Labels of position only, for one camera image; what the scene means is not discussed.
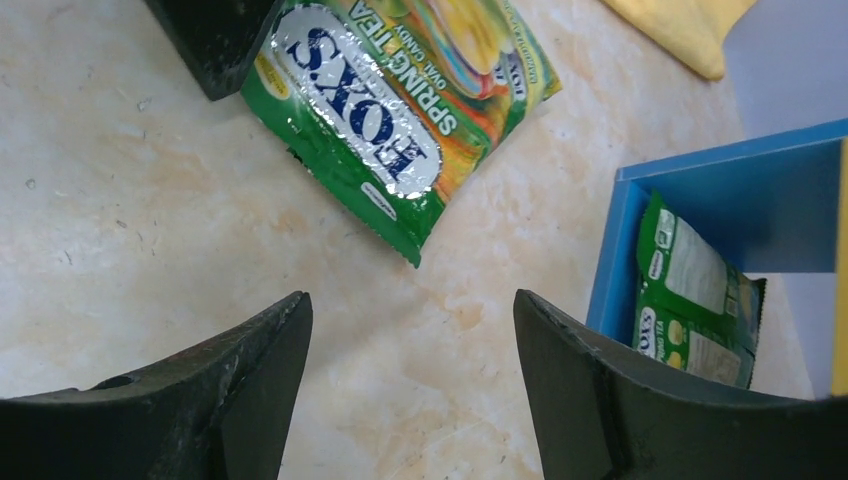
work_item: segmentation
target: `countertop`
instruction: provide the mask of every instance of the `countertop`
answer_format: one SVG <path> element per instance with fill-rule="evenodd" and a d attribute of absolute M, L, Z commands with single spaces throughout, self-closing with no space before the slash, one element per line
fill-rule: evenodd
<path fill-rule="evenodd" d="M 743 137 L 729 79 L 596 0 L 516 0 L 563 91 L 415 270 L 240 96 L 209 103 L 140 0 L 3 3 L 0 396 L 90 388 L 308 291 L 285 479 L 541 478 L 516 289 L 585 320 L 615 170 Z"/>

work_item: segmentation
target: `blue box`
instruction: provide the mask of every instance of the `blue box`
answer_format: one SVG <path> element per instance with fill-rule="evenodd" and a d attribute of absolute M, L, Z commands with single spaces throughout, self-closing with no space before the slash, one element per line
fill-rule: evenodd
<path fill-rule="evenodd" d="M 630 345 L 651 191 L 742 271 L 833 272 L 848 119 L 618 170 L 586 324 Z"/>

